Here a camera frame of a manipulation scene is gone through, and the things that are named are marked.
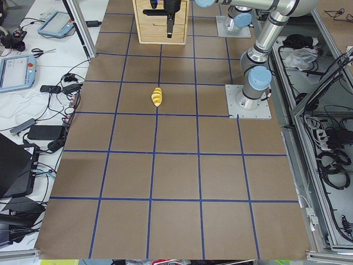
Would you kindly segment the wooden drawer cabinet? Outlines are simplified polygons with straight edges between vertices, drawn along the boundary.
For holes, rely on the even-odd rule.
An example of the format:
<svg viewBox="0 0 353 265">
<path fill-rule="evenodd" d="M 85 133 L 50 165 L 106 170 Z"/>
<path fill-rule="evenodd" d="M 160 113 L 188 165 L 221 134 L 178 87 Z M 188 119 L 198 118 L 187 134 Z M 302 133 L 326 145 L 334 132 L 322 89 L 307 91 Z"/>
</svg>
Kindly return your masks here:
<svg viewBox="0 0 353 265">
<path fill-rule="evenodd" d="M 180 11 L 175 14 L 172 36 L 167 37 L 167 17 L 147 15 L 150 1 L 133 1 L 138 39 L 141 44 L 184 45 L 186 43 L 189 1 L 181 1 Z"/>
</svg>

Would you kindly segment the yellow toy croissant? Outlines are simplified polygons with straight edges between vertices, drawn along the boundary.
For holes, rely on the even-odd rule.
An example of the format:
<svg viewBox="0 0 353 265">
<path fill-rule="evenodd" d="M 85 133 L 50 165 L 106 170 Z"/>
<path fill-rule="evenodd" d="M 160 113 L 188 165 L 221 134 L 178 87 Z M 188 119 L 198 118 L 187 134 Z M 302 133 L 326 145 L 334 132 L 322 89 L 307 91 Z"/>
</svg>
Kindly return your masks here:
<svg viewBox="0 0 353 265">
<path fill-rule="evenodd" d="M 162 89 L 160 87 L 156 87 L 152 94 L 151 94 L 151 100 L 153 105 L 158 108 L 163 100 L 163 93 L 162 93 Z"/>
</svg>

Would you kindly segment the upper blue teach pendant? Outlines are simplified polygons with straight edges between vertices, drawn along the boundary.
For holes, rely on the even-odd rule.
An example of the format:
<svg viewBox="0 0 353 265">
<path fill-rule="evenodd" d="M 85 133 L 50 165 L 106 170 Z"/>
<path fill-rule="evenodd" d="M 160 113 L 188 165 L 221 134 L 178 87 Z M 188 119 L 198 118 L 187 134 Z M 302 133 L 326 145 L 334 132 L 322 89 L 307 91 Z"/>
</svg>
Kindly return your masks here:
<svg viewBox="0 0 353 265">
<path fill-rule="evenodd" d="M 64 38 L 74 29 L 73 22 L 68 13 L 55 11 L 37 33 L 46 37 Z"/>
</svg>

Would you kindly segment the blue teach pendant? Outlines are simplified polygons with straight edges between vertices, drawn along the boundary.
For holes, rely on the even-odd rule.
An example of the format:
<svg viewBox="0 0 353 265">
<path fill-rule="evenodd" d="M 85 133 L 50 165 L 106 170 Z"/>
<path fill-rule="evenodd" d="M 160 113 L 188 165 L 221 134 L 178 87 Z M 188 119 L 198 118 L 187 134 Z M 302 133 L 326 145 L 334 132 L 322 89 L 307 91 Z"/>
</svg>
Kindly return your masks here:
<svg viewBox="0 0 353 265">
<path fill-rule="evenodd" d="M 8 57 L 1 60 L 1 93 L 30 88 L 36 76 L 33 55 Z"/>
<path fill-rule="evenodd" d="M 68 13 L 55 11 L 37 33 L 46 37 L 64 38 L 74 29 L 73 22 Z"/>
</svg>

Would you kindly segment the black cloth bundle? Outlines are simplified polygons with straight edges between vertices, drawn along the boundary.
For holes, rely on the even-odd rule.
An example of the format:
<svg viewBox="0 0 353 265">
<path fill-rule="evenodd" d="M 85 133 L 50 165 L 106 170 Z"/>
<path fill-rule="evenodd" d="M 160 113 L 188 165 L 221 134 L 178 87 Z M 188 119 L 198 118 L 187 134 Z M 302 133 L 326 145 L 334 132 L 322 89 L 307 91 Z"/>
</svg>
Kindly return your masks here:
<svg viewBox="0 0 353 265">
<path fill-rule="evenodd" d="M 313 48 L 313 38 L 311 36 L 304 36 L 301 34 L 291 34 L 283 42 L 285 47 L 296 49 Z"/>
</svg>

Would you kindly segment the white crumpled cloth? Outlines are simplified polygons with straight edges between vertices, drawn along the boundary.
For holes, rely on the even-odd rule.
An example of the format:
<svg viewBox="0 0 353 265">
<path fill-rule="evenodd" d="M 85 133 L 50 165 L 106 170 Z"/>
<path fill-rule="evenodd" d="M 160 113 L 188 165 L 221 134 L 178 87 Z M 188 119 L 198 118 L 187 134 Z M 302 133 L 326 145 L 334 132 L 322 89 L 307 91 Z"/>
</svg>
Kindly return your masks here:
<svg viewBox="0 0 353 265">
<path fill-rule="evenodd" d="M 312 63 L 318 58 L 316 49 L 301 48 L 293 50 L 285 59 L 286 67 L 297 68 L 300 71 L 309 70 Z"/>
</svg>

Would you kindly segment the black scissors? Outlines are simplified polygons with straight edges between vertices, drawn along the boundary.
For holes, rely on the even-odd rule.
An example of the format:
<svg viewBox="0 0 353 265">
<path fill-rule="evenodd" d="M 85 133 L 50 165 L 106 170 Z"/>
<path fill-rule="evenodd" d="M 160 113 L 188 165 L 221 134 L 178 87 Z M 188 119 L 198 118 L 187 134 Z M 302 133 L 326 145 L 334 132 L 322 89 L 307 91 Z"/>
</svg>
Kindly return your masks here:
<svg viewBox="0 0 353 265">
<path fill-rule="evenodd" d="M 56 49 L 42 50 L 40 48 L 34 48 L 34 49 L 31 50 L 31 52 L 33 53 L 33 56 L 35 58 L 39 58 L 40 56 L 42 56 L 44 54 L 56 52 Z"/>
</svg>

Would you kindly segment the black smartphone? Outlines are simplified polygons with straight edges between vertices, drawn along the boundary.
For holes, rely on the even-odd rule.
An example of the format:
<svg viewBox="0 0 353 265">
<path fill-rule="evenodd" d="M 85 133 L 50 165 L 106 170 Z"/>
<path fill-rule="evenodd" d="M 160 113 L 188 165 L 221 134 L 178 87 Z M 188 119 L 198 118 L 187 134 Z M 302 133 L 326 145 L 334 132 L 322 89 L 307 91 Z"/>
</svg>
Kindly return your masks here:
<svg viewBox="0 0 353 265">
<path fill-rule="evenodd" d="M 52 94 L 59 94 L 61 92 L 60 86 L 53 86 L 53 85 L 42 85 L 40 87 L 41 93 L 52 93 Z"/>
</svg>

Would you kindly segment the black electronics gadget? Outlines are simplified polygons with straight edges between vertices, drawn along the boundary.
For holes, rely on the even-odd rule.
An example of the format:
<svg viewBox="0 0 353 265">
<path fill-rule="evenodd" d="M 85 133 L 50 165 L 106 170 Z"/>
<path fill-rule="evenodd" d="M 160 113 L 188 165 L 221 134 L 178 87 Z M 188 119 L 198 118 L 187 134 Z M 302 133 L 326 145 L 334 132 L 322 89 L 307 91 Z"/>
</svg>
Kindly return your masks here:
<svg viewBox="0 0 353 265">
<path fill-rule="evenodd" d="M 23 41 L 27 31 L 23 30 L 22 27 L 16 28 L 15 31 L 10 33 L 4 27 L 1 27 L 1 44 L 6 49 L 15 49 L 19 52 L 25 50 L 25 43 Z"/>
</svg>

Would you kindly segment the lower blue teach pendant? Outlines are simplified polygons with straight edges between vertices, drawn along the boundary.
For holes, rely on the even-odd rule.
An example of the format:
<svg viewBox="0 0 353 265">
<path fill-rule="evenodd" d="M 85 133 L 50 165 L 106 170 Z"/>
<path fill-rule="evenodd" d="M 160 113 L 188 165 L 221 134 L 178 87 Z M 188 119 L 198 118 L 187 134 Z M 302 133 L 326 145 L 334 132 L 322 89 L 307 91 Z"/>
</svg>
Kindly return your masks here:
<svg viewBox="0 0 353 265">
<path fill-rule="evenodd" d="M 30 88 L 36 76 L 33 55 L 8 57 L 1 60 L 1 93 Z"/>
</svg>

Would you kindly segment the black power brick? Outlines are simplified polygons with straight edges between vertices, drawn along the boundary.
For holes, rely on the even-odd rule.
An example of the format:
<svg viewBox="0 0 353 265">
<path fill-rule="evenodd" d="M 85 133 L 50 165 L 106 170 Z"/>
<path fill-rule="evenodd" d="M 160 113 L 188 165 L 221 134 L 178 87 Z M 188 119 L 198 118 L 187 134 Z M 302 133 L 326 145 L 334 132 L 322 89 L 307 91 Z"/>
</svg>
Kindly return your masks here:
<svg viewBox="0 0 353 265">
<path fill-rule="evenodd" d="M 56 140 L 61 137 L 62 125 L 33 125 L 28 133 L 31 140 Z"/>
</svg>

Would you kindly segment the grey usb hub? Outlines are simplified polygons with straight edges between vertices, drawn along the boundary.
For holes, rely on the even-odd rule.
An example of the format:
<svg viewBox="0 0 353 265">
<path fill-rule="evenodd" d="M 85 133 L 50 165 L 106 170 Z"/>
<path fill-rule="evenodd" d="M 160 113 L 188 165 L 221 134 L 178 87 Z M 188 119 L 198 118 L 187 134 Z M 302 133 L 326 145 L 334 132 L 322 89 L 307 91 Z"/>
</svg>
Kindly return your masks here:
<svg viewBox="0 0 353 265">
<path fill-rule="evenodd" d="M 12 135 L 18 135 L 22 131 L 29 129 L 31 126 L 33 126 L 35 124 L 36 124 L 36 120 L 31 118 L 31 119 L 29 119 L 29 120 L 17 125 L 16 127 L 10 129 L 10 133 Z"/>
</svg>

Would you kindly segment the white power strip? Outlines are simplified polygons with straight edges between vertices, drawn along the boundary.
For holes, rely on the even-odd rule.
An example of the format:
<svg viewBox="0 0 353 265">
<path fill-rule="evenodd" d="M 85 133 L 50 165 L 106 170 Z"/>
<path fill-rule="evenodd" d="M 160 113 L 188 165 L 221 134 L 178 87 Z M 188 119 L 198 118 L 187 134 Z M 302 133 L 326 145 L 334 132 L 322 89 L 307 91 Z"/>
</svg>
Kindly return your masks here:
<svg viewBox="0 0 353 265">
<path fill-rule="evenodd" d="M 327 136 L 324 129 L 317 129 L 316 131 L 317 136 L 317 144 L 322 151 L 330 151 L 331 149 L 328 147 L 328 140 L 329 137 Z"/>
</svg>

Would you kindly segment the black laptop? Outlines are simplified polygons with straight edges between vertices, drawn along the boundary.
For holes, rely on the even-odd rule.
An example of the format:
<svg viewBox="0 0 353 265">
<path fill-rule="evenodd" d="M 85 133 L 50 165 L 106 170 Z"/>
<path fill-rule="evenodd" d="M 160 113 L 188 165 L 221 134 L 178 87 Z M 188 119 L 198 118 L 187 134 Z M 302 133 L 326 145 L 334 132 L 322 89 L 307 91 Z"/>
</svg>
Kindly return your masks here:
<svg viewBox="0 0 353 265">
<path fill-rule="evenodd" d="M 36 144 L 18 145 L 1 135 L 1 198 L 16 198 L 33 192 L 39 160 Z"/>
</svg>

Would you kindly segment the aluminium frame post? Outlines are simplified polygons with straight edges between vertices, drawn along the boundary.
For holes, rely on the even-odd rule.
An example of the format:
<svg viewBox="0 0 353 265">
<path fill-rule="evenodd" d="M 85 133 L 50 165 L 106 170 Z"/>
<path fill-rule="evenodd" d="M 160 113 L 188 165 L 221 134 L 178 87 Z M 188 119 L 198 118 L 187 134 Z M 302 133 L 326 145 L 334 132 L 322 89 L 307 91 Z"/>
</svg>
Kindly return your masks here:
<svg viewBox="0 0 353 265">
<path fill-rule="evenodd" d="M 83 50 L 88 60 L 96 55 L 96 48 L 88 30 L 85 18 L 77 0 L 62 0 L 64 7 L 74 25 L 76 33 L 82 44 Z"/>
</svg>

